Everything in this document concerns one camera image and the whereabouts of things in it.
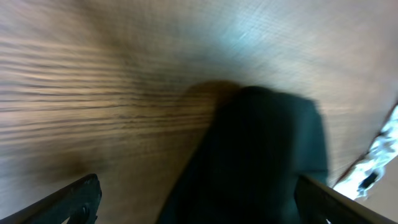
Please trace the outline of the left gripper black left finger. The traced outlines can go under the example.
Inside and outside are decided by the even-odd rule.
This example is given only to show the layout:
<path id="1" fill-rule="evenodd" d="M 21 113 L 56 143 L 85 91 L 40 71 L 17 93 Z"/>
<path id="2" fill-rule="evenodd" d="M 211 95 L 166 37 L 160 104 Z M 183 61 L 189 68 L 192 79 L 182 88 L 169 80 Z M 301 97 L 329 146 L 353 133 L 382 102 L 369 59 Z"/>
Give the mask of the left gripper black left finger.
<path id="1" fill-rule="evenodd" d="M 17 223 L 94 224 L 102 191 L 96 174 L 88 174 L 36 203 L 1 220 Z"/>

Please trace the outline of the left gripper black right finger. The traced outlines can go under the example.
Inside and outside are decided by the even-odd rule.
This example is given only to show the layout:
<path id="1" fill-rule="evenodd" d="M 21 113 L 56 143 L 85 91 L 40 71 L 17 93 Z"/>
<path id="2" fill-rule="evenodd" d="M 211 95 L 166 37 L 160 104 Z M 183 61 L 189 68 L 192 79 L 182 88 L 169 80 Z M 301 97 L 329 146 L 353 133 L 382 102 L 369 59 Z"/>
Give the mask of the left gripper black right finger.
<path id="1" fill-rule="evenodd" d="M 397 224 L 304 175 L 298 178 L 294 198 L 305 224 Z"/>

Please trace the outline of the white printed t-shirt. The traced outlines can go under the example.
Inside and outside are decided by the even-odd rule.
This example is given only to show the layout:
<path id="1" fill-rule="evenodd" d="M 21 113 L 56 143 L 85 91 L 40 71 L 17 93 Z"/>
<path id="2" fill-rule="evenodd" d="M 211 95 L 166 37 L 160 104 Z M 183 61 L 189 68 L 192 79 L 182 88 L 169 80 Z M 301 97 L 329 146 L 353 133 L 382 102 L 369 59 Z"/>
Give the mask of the white printed t-shirt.
<path id="1" fill-rule="evenodd" d="M 397 107 L 393 107 L 384 126 L 374 138 L 369 150 L 348 169 L 333 186 L 333 190 L 356 200 L 367 196 L 368 190 L 379 181 L 385 166 L 397 157 Z"/>

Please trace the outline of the dark green polo shirt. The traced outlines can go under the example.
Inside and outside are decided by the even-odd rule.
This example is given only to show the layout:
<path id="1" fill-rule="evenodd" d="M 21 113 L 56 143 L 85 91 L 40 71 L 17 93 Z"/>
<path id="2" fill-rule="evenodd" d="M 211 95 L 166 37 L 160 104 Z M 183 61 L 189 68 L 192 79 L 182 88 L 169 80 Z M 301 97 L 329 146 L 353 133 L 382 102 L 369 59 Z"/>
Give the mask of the dark green polo shirt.
<path id="1" fill-rule="evenodd" d="M 315 103 L 258 86 L 220 107 L 159 223 L 298 223 L 298 176 L 328 178 Z"/>

